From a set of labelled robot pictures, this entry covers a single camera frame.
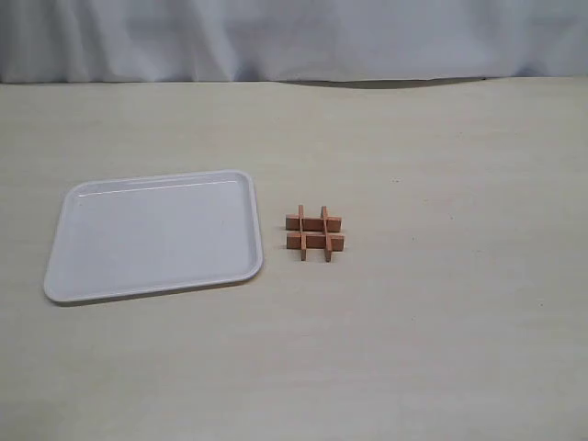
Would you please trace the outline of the white plastic tray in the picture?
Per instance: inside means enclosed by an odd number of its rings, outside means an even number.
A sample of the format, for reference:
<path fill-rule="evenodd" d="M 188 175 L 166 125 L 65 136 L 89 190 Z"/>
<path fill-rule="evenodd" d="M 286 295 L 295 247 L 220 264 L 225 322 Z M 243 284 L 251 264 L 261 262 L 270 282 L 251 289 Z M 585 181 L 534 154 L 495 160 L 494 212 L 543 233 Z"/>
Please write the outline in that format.
<path fill-rule="evenodd" d="M 65 196 L 43 290 L 63 305 L 143 297 L 242 283 L 263 262 L 247 173 L 101 180 Z"/>

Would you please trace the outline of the white cloth backdrop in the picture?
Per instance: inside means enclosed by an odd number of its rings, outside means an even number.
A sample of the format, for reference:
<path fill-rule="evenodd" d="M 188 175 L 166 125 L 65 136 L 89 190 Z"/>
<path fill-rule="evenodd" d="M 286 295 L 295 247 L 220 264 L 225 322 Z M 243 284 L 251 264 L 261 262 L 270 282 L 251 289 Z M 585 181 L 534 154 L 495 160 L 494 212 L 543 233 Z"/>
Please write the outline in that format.
<path fill-rule="evenodd" d="M 1 79 L 429 80 L 587 72 L 584 1 L 4 1 Z"/>

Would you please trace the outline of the wooden notched piece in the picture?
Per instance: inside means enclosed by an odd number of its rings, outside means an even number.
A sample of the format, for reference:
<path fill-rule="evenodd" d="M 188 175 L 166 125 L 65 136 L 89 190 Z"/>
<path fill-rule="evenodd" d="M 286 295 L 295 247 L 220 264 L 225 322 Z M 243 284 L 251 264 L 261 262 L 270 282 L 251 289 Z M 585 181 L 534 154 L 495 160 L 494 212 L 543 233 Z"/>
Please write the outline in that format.
<path fill-rule="evenodd" d="M 299 230 L 300 230 L 300 260 L 306 261 L 307 258 L 307 243 L 306 243 L 306 232 L 304 231 L 304 207 L 299 204 L 298 207 L 299 216 Z"/>
<path fill-rule="evenodd" d="M 331 236 L 330 236 L 330 232 L 329 232 L 329 228 L 328 228 L 329 214 L 328 214 L 328 209 L 326 206 L 322 206 L 321 219 L 322 219 L 323 235 L 324 235 L 324 240 L 325 240 L 325 246 L 323 247 L 324 257 L 325 257 L 326 262 L 331 262 L 333 246 L 332 246 L 332 240 L 331 240 Z"/>
<path fill-rule="evenodd" d="M 323 232 L 322 219 L 304 216 L 304 231 L 305 232 Z M 341 231 L 342 219 L 340 217 L 329 217 L 328 228 L 330 233 L 338 233 Z M 285 228 L 287 231 L 299 230 L 299 216 L 287 215 L 285 219 Z"/>
<path fill-rule="evenodd" d="M 299 250 L 301 248 L 302 236 L 305 236 L 307 249 L 325 249 L 327 247 L 326 235 L 322 233 L 289 232 L 287 234 L 286 246 L 288 249 Z M 342 252 L 345 248 L 345 237 L 341 234 L 330 234 L 329 240 L 333 252 Z"/>

